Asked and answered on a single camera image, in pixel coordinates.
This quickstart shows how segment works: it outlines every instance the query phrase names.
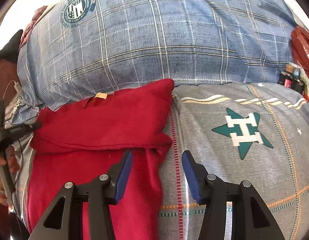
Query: red cloth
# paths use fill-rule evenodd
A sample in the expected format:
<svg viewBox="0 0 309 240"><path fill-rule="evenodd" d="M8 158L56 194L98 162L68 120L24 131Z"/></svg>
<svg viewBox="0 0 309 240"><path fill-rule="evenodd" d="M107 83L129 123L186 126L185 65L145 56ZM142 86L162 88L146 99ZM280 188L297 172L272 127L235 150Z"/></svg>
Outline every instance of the red cloth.
<svg viewBox="0 0 309 240"><path fill-rule="evenodd" d="M24 32L22 33L19 51L21 50L21 47L28 42L28 39L30 37L31 31L34 25L37 23L37 21L39 20L41 15L44 13L44 11L47 9L47 7L48 6L45 5L35 11L31 22L27 25L27 27L24 29Z"/></svg>
<svg viewBox="0 0 309 240"><path fill-rule="evenodd" d="M291 33L293 62L303 67L309 78L309 32L297 26Z"/></svg>
<svg viewBox="0 0 309 240"><path fill-rule="evenodd" d="M42 128L31 147L37 150L28 186L27 219L32 231L60 188L68 181L88 183L119 162L132 148L133 164L123 199L111 206L117 240L158 239L162 189L158 174L170 137L162 132L174 83L160 80L125 89L107 99L89 98L39 113ZM84 210L84 239L89 239Z"/></svg>

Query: clothing tag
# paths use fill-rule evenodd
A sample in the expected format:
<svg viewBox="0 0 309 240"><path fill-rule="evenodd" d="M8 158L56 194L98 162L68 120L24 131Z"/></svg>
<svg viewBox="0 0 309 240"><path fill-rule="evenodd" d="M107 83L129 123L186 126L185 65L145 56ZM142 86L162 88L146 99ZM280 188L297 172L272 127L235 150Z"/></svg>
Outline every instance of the clothing tag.
<svg viewBox="0 0 309 240"><path fill-rule="evenodd" d="M108 96L108 94L106 93L97 93L95 98L102 98L102 99L106 99Z"/></svg>
<svg viewBox="0 0 309 240"><path fill-rule="evenodd" d="M300 73L301 73L301 70L300 68L294 68L293 69L293 73L292 73L292 76L296 79L299 79L300 78Z"/></svg>
<svg viewBox="0 0 309 240"><path fill-rule="evenodd" d="M290 88L291 87L291 80L286 79L284 81L284 86L287 87L287 88Z"/></svg>

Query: blue gripper pad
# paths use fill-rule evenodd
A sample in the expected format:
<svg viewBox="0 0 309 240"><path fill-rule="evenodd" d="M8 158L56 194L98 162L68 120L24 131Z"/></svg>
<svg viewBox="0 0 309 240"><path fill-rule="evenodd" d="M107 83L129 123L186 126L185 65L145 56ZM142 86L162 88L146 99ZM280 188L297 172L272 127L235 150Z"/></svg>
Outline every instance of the blue gripper pad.
<svg viewBox="0 0 309 240"><path fill-rule="evenodd" d="M131 167L132 167L132 152L130 151L128 157L126 158L126 162L122 167L119 178L117 180L116 193L114 195L114 200L116 201L116 203L119 203L119 201L123 198L127 182L129 179L129 175L131 172Z"/></svg>
<svg viewBox="0 0 309 240"><path fill-rule="evenodd" d="M187 156L187 152L190 153L190 151L184 151L182 154L182 167L185 173L185 176L188 181L189 189L192 195L192 198L199 203L201 201L200 196L200 185L197 180L197 177L195 176L193 167L190 164L189 157Z"/></svg>

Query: human hand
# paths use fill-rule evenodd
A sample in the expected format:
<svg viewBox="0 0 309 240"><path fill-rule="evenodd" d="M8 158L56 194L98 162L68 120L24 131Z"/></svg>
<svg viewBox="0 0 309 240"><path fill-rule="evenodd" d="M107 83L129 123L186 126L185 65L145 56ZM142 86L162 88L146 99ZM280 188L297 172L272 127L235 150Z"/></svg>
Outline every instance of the human hand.
<svg viewBox="0 0 309 240"><path fill-rule="evenodd" d="M12 146L9 146L6 150L6 153L7 153L7 156L10 156L8 158L9 170L11 173L16 173L20 169L20 166L16 160L16 156L14 154L14 148ZM0 166L4 166L4 165L6 165L6 161L0 156ZM0 190L4 190L1 178L0 178Z"/></svg>

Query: green star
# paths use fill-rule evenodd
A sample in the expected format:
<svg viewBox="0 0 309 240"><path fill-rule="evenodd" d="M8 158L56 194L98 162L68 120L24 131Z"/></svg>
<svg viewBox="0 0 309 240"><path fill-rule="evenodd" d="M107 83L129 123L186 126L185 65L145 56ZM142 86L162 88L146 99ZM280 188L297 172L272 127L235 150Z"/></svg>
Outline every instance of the green star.
<svg viewBox="0 0 309 240"><path fill-rule="evenodd" d="M232 119L244 119L241 115L235 113L234 111L232 111L231 109L227 108L227 114L228 116L230 116ZM248 127L249 130L249 134L250 135L254 135L256 132L260 133L258 130L258 125L259 125L259 121L260 121L260 114L258 113L253 113L254 118L256 119L256 126L252 126L252 124L247 123L246 126ZM242 136L242 130L240 128L240 125L238 124L234 124L233 127L229 127L228 124L224 124L221 126L218 126L216 128L212 129L213 132L222 134L224 136L230 137L231 138L231 133L236 133L237 136ZM262 133L260 133L260 137L263 141L263 144L271 149L273 149L272 144L264 137L264 135ZM248 150L251 147L251 144L253 142L252 141L247 141L247 142L240 142L239 146L238 146L238 151L239 151L239 155L240 155L240 159L244 159L244 157L246 156L246 154L248 153Z"/></svg>

